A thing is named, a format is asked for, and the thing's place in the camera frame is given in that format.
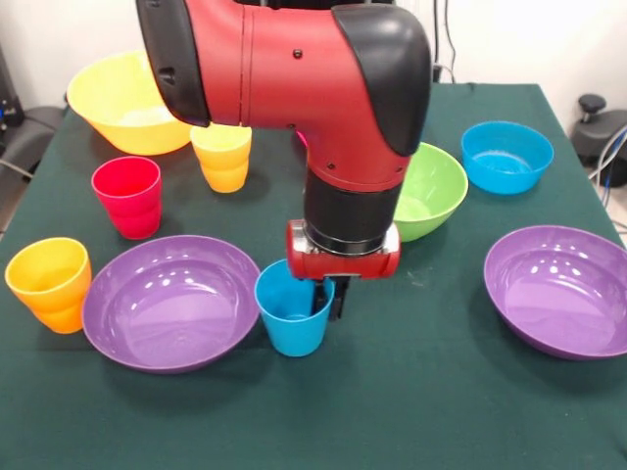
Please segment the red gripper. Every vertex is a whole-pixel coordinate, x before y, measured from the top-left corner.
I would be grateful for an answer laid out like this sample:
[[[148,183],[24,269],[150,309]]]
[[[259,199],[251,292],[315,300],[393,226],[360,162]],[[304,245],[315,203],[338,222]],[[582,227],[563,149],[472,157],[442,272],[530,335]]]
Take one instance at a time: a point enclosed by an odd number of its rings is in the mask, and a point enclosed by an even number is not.
[[[363,279],[387,278],[396,271],[401,257],[401,237],[395,224],[386,231],[382,247],[362,256],[338,255],[316,246],[306,235],[303,219],[290,220],[286,228],[287,260],[291,273],[299,279],[313,279],[313,315],[327,302],[323,278],[335,277],[331,319],[342,316],[348,277]]]

